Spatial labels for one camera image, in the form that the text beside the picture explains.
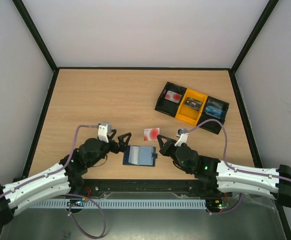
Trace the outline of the blue leather card holder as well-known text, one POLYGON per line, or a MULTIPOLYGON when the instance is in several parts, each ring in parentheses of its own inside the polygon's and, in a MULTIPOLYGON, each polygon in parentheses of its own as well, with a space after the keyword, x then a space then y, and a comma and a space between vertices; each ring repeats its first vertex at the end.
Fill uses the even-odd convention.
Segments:
POLYGON ((158 154, 154 146, 129 145, 123 153, 122 164, 125 166, 154 167, 158 154))

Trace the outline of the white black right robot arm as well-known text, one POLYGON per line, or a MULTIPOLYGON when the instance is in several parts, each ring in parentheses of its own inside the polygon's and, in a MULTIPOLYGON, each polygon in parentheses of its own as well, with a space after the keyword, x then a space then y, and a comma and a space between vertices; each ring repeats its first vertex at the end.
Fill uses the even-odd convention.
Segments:
POLYGON ((178 140, 158 135, 159 152, 170 157, 175 166, 203 182, 209 196, 221 193, 243 193, 276 200, 291 208, 291 167, 256 168, 225 162, 198 154, 186 141, 187 134, 178 140))

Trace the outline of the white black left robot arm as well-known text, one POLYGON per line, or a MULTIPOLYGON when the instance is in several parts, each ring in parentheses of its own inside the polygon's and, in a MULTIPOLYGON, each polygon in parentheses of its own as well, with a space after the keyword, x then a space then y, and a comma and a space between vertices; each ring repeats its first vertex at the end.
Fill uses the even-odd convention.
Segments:
POLYGON ((48 169, 28 178, 2 185, 0 183, 0 227, 32 205, 67 194, 78 193, 84 184, 82 176, 108 153, 124 152, 132 134, 118 136, 117 131, 107 132, 103 127, 96 138, 87 139, 82 145, 72 145, 69 155, 48 169))

